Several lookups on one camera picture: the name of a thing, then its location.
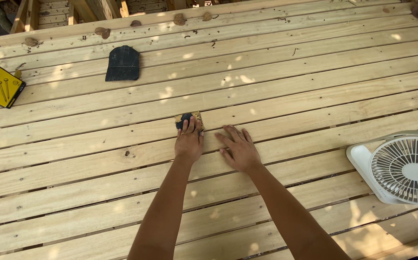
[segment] sandpaper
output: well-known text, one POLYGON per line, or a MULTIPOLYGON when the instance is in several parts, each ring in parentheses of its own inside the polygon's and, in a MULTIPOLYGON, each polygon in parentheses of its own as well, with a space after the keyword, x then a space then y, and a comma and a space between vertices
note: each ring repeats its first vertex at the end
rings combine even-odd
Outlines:
POLYGON ((183 128, 183 121, 186 119, 189 122, 189 118, 191 116, 194 116, 194 118, 196 120, 199 119, 199 121, 201 121, 201 130, 204 130, 204 123, 202 122, 201 113, 199 111, 191 112, 191 113, 185 113, 185 114, 175 116, 175 126, 177 127, 177 129, 182 129, 183 128))
POLYGON ((105 81, 138 80, 140 53, 127 45, 116 47, 109 53, 105 81))

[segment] hand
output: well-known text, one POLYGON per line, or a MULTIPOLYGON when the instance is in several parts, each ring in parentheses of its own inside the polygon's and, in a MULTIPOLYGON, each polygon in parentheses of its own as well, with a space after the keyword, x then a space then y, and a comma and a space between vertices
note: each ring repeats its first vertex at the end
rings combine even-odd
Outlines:
POLYGON ((219 133, 215 133, 215 136, 230 148, 232 155, 224 148, 221 148, 220 152, 231 167, 247 174, 250 173, 251 169, 264 167, 254 142, 252 142, 252 138, 246 129, 243 129, 242 133, 232 125, 224 125, 223 129, 232 136, 233 141, 219 133))
POLYGON ((177 141, 175 142, 175 158, 190 160, 192 163, 197 161, 204 151, 204 132, 201 132, 201 121, 196 122, 194 127, 194 117, 183 121, 183 129, 178 129, 177 141))

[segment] portable fan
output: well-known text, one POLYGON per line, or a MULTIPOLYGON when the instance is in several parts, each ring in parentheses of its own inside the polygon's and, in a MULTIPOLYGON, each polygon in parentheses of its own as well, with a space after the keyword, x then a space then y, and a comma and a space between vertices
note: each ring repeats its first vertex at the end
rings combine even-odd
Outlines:
POLYGON ((401 131, 347 148, 374 194, 388 204, 418 204, 418 131, 401 131), (384 141, 373 152, 375 144, 384 141))

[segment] wooden deck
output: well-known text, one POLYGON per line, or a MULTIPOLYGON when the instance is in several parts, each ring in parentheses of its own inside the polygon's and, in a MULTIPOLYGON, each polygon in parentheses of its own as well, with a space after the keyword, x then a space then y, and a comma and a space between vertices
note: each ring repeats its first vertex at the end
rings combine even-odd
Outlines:
POLYGON ((207 133, 176 260, 292 259, 255 186, 216 152, 224 124, 250 132, 352 259, 418 255, 418 205, 381 203, 345 156, 418 130, 412 5, 253 0, 146 14, 140 27, 129 17, 0 37, 0 66, 24 63, 28 84, 0 109, 0 260, 125 259, 174 156, 173 117, 190 111, 207 133), (29 49, 27 37, 44 42, 29 49), (105 82, 122 45, 141 53, 140 78, 105 82))

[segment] dry leaf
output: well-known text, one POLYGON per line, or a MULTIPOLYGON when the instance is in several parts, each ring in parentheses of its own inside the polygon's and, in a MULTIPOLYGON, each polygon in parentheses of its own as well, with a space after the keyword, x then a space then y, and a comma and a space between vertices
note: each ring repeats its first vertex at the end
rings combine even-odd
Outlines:
POLYGON ((206 12, 204 16, 202 17, 202 20, 205 22, 210 21, 211 19, 212 19, 212 15, 210 15, 209 12, 206 12))
POLYGON ((175 15, 174 23, 178 26, 185 25, 185 19, 183 19, 183 14, 182 13, 178 13, 177 15, 175 15))
POLYGON ((19 69, 16 69, 15 70, 15 78, 17 78, 17 79, 19 79, 19 78, 21 78, 21 71, 19 70, 19 69))
POLYGON ((139 20, 133 20, 130 26, 132 27, 141 26, 141 22, 139 20))
POLYGON ((97 34, 97 35, 101 35, 101 37, 102 37, 103 39, 107 39, 107 38, 109 37, 109 32, 110 32, 110 30, 109 30, 109 29, 105 29, 105 28, 103 28, 103 27, 97 27, 97 28, 95 29, 95 34, 97 34))
POLYGON ((32 47, 32 46, 36 46, 36 45, 38 45, 38 44, 39 44, 39 42, 38 42, 38 41, 36 41, 36 40, 34 40, 34 39, 32 39, 32 38, 26 38, 26 39, 25 39, 25 44, 26 44, 27 46, 32 47))

